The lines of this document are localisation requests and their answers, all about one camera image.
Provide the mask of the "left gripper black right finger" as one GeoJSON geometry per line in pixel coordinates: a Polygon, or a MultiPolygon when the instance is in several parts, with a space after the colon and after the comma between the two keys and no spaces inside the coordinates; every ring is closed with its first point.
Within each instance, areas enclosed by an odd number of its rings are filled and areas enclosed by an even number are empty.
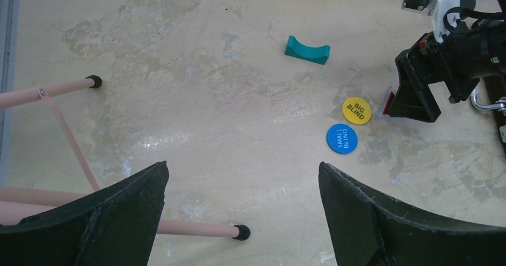
{"type": "Polygon", "coordinates": [[[505,228],[438,215],[322,162],[318,174],[338,265],[504,265],[505,228]]]}

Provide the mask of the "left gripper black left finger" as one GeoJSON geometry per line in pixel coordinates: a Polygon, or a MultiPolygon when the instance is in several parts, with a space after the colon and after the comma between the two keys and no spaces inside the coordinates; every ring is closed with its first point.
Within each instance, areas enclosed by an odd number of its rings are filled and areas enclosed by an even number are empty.
{"type": "Polygon", "coordinates": [[[146,265],[164,206],[166,162],[1,227],[2,265],[146,265]]]}

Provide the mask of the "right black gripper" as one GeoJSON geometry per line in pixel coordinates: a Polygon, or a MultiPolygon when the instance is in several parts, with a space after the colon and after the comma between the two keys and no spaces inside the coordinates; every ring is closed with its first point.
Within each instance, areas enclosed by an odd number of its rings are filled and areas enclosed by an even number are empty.
{"type": "Polygon", "coordinates": [[[431,84],[444,82],[458,103],[468,98],[480,78],[505,74],[505,22],[478,20],[471,29],[460,22],[442,43],[426,33],[395,63],[399,87],[387,100],[386,114],[433,123],[441,110],[431,84]]]}

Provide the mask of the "triangular red black button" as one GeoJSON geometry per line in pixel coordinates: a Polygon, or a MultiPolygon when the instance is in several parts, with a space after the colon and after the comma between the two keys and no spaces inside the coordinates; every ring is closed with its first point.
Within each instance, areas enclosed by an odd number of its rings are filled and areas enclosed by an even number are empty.
{"type": "Polygon", "coordinates": [[[388,109],[388,104],[389,102],[391,101],[391,99],[395,96],[395,90],[389,86],[383,96],[382,96],[382,100],[381,100],[381,104],[379,105],[379,108],[376,112],[376,115],[375,115],[375,119],[380,121],[380,122],[392,122],[394,120],[394,117],[391,117],[388,113],[387,113],[387,109],[388,109]]]}

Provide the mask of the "yellow round dealer button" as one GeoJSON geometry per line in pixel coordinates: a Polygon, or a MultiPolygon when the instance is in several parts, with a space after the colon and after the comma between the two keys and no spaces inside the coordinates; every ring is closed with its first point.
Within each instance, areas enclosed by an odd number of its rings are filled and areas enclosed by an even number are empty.
{"type": "Polygon", "coordinates": [[[368,123],[372,116],[370,105],[360,97],[350,97],[342,104],[344,118],[355,125],[368,123]]]}

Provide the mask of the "blue round dealer button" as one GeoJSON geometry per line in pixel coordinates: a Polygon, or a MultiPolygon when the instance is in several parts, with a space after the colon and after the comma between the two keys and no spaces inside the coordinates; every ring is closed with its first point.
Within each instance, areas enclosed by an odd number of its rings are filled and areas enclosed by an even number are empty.
{"type": "Polygon", "coordinates": [[[338,154],[349,154],[358,146],[356,131],[349,125],[338,123],[326,133],[326,142],[331,150],[338,154]]]}

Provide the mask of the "black poker set case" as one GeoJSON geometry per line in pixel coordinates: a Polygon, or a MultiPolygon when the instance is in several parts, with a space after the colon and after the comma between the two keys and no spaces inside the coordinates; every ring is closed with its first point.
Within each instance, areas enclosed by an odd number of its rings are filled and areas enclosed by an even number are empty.
{"type": "Polygon", "coordinates": [[[496,133],[505,153],[505,76],[484,78],[485,88],[491,103],[498,105],[493,112],[496,133]]]}

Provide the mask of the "teal curved block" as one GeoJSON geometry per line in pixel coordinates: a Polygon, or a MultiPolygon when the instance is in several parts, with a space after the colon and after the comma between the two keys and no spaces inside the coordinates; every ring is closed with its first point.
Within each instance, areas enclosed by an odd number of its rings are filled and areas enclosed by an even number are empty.
{"type": "Polygon", "coordinates": [[[297,59],[309,61],[312,63],[325,65],[330,57],[331,47],[323,45],[321,47],[310,47],[302,44],[293,35],[288,37],[284,54],[297,59]]]}

